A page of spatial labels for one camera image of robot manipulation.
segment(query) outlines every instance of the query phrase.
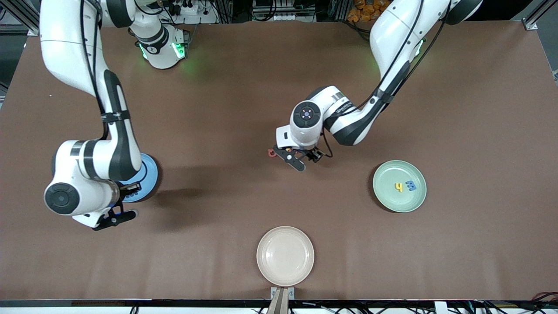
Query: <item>blue plate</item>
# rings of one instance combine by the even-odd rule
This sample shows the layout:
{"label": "blue plate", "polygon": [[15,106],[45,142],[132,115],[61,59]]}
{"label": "blue plate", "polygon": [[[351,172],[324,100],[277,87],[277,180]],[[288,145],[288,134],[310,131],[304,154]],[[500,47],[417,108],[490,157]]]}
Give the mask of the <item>blue plate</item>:
{"label": "blue plate", "polygon": [[151,156],[141,153],[141,168],[139,169],[138,173],[134,175],[130,180],[127,181],[119,181],[120,183],[126,185],[134,182],[139,182],[141,185],[141,190],[136,193],[126,195],[122,202],[124,203],[132,203],[132,202],[139,202],[144,199],[157,184],[157,180],[159,178],[159,169],[157,168],[157,164],[151,158]]}

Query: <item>black cable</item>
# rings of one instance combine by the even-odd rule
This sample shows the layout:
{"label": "black cable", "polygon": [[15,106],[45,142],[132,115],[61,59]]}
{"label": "black cable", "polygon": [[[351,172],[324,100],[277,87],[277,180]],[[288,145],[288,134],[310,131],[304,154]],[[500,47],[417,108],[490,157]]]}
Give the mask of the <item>black cable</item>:
{"label": "black cable", "polygon": [[418,308],[417,308],[417,309],[414,309],[414,308],[406,307],[406,306],[404,306],[403,308],[405,308],[405,309],[407,309],[407,310],[409,310],[409,311],[411,311],[411,312],[414,312],[415,314],[420,314]]}
{"label": "black cable", "polygon": [[490,302],[490,301],[484,301],[486,304],[488,304],[489,306],[492,306],[493,308],[496,309],[496,311],[502,313],[502,314],[508,314],[506,311],[502,310],[501,308],[497,307],[496,305],[494,305],[494,303]]}
{"label": "black cable", "polygon": [[457,304],[457,305],[462,305],[463,308],[464,308],[464,309],[467,311],[467,313],[469,313],[469,314],[475,314],[475,312],[476,312],[475,310],[472,309],[472,305],[469,305],[467,302],[458,302],[458,301],[455,301],[454,303]]}
{"label": "black cable", "polygon": [[141,161],[141,164],[145,167],[145,174],[143,175],[143,178],[138,180],[138,182],[142,182],[147,177],[147,165],[145,164],[145,161],[143,161],[143,160]]}
{"label": "black cable", "polygon": [[373,314],[370,309],[368,309],[366,307],[366,305],[360,303],[360,302],[355,302],[354,304],[352,304],[351,306],[355,307],[357,310],[359,310],[362,314]]}
{"label": "black cable", "polygon": [[424,57],[426,56],[426,54],[428,53],[428,51],[430,51],[430,48],[432,48],[432,45],[436,42],[436,39],[438,39],[438,36],[440,36],[440,33],[442,32],[442,29],[444,28],[444,25],[446,24],[446,21],[448,19],[448,15],[450,12],[450,8],[451,8],[451,1],[448,4],[448,9],[446,10],[446,15],[444,16],[444,19],[442,20],[442,24],[440,25],[440,28],[438,29],[438,32],[436,33],[436,35],[434,35],[434,38],[432,39],[432,41],[430,42],[430,45],[428,45],[428,47],[426,48],[426,50],[424,51],[424,53],[421,55],[421,57],[418,59],[417,63],[415,64],[415,66],[413,66],[413,68],[411,69],[411,71],[409,71],[409,73],[405,76],[405,78],[401,81],[401,84],[399,84],[399,86],[397,87],[397,89],[395,90],[395,92],[393,93],[393,96],[395,96],[397,94],[397,92],[399,92],[399,90],[401,89],[401,87],[403,86],[403,84],[409,79],[409,77],[411,76],[411,74],[413,74],[413,72],[415,71],[415,69],[417,68],[417,66],[420,64],[420,62],[424,59]]}
{"label": "black cable", "polygon": [[370,33],[370,30],[365,30],[364,28],[357,27],[355,24],[351,24],[349,21],[346,21],[346,20],[334,20],[334,22],[341,22],[341,23],[343,23],[343,24],[349,26],[350,28],[352,28],[356,31],[359,31],[359,32],[363,32],[363,33],[367,33],[367,34]]}
{"label": "black cable", "polygon": [[366,36],[364,36],[364,35],[362,34],[363,32],[357,30],[357,33],[358,33],[358,36],[360,36],[360,38],[362,38],[362,40],[364,40],[365,42],[370,42],[370,34],[368,34],[369,37],[366,38]]}
{"label": "black cable", "polygon": [[174,19],[172,18],[172,15],[169,13],[169,11],[167,10],[167,8],[165,8],[165,5],[163,5],[163,10],[165,10],[165,12],[167,12],[167,15],[168,15],[169,18],[170,18],[171,24],[172,24],[173,26],[176,26],[176,23],[175,23]]}
{"label": "black cable", "polygon": [[267,22],[274,17],[275,13],[277,13],[277,0],[273,0],[273,6],[270,5],[270,12],[267,14],[266,18],[264,18],[263,20],[259,20],[258,18],[254,17],[254,15],[252,15],[252,18],[258,22]]}
{"label": "black cable", "polygon": [[352,314],[356,314],[353,310],[351,310],[348,307],[342,307],[340,309],[338,309],[337,311],[335,311],[335,314],[339,314],[342,310],[348,310],[349,312],[351,312]]}
{"label": "black cable", "polygon": [[490,308],[485,303],[481,302],[481,305],[484,307],[484,312],[486,314],[492,314],[492,311],[490,310]]}
{"label": "black cable", "polygon": [[140,10],[143,14],[146,15],[159,15],[163,12],[163,9],[161,9],[159,12],[155,12],[155,13],[149,13],[149,12],[145,12],[142,8],[140,8],[140,6],[138,5],[138,3],[136,2],[136,0],[134,0],[134,3],[136,4],[136,8],[138,8],[138,10]]}
{"label": "black cable", "polygon": [[376,313],[376,314],[382,314],[385,310],[390,308],[392,305],[393,305],[393,303],[388,303],[383,309],[379,310],[379,312]]}
{"label": "black cable", "polygon": [[[84,29],[84,21],[83,21],[83,14],[84,14],[84,9],[85,9],[85,0],[81,0],[80,2],[80,28],[81,28],[81,45],[83,48],[83,53],[85,54],[85,59],[87,60],[87,70],[89,72],[89,79],[91,80],[91,84],[93,86],[93,92],[95,94],[95,99],[97,100],[97,106],[99,107],[99,111],[101,114],[105,113],[104,107],[103,107],[103,103],[101,102],[101,99],[99,97],[99,91],[97,88],[97,72],[96,72],[96,66],[97,66],[97,31],[98,31],[98,26],[96,25],[98,20],[99,20],[99,12],[97,12],[96,16],[95,16],[95,31],[94,31],[94,35],[93,35],[93,53],[92,53],[92,57],[93,57],[93,66],[91,65],[91,63],[89,62],[89,54],[87,52],[87,45],[85,43],[86,38],[85,38],[85,29]],[[106,123],[103,122],[103,135],[100,137],[101,140],[106,140],[108,137],[108,125]]]}
{"label": "black cable", "polygon": [[211,3],[211,6],[213,7],[213,10],[215,11],[215,14],[219,16],[220,20],[224,20],[226,23],[221,22],[221,24],[228,24],[228,20],[224,17],[230,18],[232,20],[232,17],[226,15],[225,13],[222,13],[219,9],[217,9],[217,7],[215,6],[215,4],[213,3],[213,1],[209,1],[209,3]]}
{"label": "black cable", "polygon": [[453,313],[457,313],[457,314],[463,314],[463,313],[461,313],[461,311],[457,308],[457,306],[454,306],[453,308],[455,309],[455,311],[452,311],[452,310],[450,310],[450,309],[448,309],[448,311],[453,312]]}
{"label": "black cable", "polygon": [[138,314],[140,311],[140,307],[137,305],[132,306],[132,308],[130,309],[130,314]]}
{"label": "black cable", "polygon": [[542,300],[542,299],[544,299],[544,298],[547,298],[547,297],[549,297],[549,296],[556,296],[556,295],[558,295],[558,292],[547,292],[547,293],[541,295],[541,296],[538,297],[538,298],[534,298],[534,299],[531,300],[531,301],[540,301],[540,300]]}
{"label": "black cable", "polygon": [[420,5],[418,7],[418,12],[417,12],[417,16],[415,18],[415,21],[413,22],[413,25],[411,26],[411,28],[409,29],[409,33],[407,34],[407,37],[405,38],[405,40],[403,41],[403,44],[401,45],[401,48],[399,48],[399,51],[397,52],[397,54],[395,55],[395,58],[393,58],[393,61],[391,61],[391,64],[389,65],[389,68],[387,69],[384,77],[380,80],[380,83],[378,84],[378,87],[376,87],[374,89],[374,91],[370,94],[370,96],[368,96],[368,98],[361,103],[358,107],[353,108],[352,110],[349,110],[347,112],[343,112],[343,113],[338,113],[336,114],[332,114],[330,117],[343,117],[346,116],[350,113],[355,112],[356,110],[359,110],[360,108],[362,108],[362,106],[364,106],[365,104],[367,104],[370,99],[372,99],[372,97],[374,96],[374,92],[376,91],[376,89],[378,89],[383,81],[386,79],[389,71],[393,68],[393,66],[395,65],[395,61],[397,61],[397,58],[399,58],[399,55],[401,54],[401,52],[403,51],[403,48],[405,48],[405,45],[407,44],[407,41],[409,40],[409,37],[411,37],[411,34],[413,33],[413,31],[415,30],[415,26],[417,25],[419,18],[420,18],[420,14],[422,13],[422,6],[424,5],[424,0],[421,0]]}
{"label": "black cable", "polygon": [[325,130],[324,130],[324,126],[323,126],[323,125],[322,125],[322,127],[321,127],[321,135],[324,137],[325,146],[327,146],[327,147],[328,147],[328,150],[329,150],[329,155],[328,155],[328,154],[324,154],[324,156],[326,156],[327,158],[333,158],[333,151],[331,150],[331,147],[329,147],[328,138],[325,137]]}

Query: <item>green led light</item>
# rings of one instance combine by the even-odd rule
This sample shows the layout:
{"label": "green led light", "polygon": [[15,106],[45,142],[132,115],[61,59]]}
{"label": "green led light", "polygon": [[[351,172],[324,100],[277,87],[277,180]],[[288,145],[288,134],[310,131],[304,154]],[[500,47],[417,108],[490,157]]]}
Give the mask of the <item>green led light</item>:
{"label": "green led light", "polygon": [[141,44],[139,45],[139,48],[141,49],[141,52],[143,53],[143,58],[147,59],[147,55],[145,54],[145,50],[143,49],[143,47],[141,46]]}
{"label": "green led light", "polygon": [[415,53],[415,56],[420,55],[420,47],[422,47],[422,44],[424,44],[424,42],[426,41],[426,39],[421,39],[420,42],[418,43],[418,48],[417,48],[417,52]]}
{"label": "green led light", "polygon": [[174,42],[172,43],[172,48],[175,50],[176,56],[179,59],[184,58],[184,47],[182,46],[182,44],[175,44]]}

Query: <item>white plate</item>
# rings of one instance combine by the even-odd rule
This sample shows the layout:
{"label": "white plate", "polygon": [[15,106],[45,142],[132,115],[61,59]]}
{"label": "white plate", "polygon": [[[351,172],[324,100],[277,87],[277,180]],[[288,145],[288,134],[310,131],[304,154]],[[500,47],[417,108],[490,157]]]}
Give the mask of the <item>white plate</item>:
{"label": "white plate", "polygon": [[272,284],[292,287],[303,281],[314,266],[314,247],[304,232],[294,227],[271,229],[259,241],[259,271]]}

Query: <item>plate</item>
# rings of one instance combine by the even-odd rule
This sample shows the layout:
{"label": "plate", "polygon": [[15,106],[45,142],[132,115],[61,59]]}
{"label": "plate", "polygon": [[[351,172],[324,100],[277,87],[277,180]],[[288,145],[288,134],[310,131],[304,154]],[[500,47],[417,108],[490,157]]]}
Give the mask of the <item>plate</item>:
{"label": "plate", "polygon": [[269,282],[279,287],[292,287],[312,271],[314,247],[299,229],[277,227],[259,241],[256,259],[259,271]]}
{"label": "plate", "polygon": [[142,201],[149,195],[149,193],[151,193],[151,191],[153,191],[157,185],[158,179],[159,169],[157,168],[155,160],[151,156],[141,153],[141,168],[138,173],[136,173],[136,175],[134,175],[130,180],[119,181],[123,185],[139,182],[141,190],[130,195],[126,195],[122,202],[133,203]]}
{"label": "plate", "polygon": [[372,186],[380,203],[395,212],[412,212],[426,198],[424,176],[415,166],[402,160],[391,160],[378,167]]}

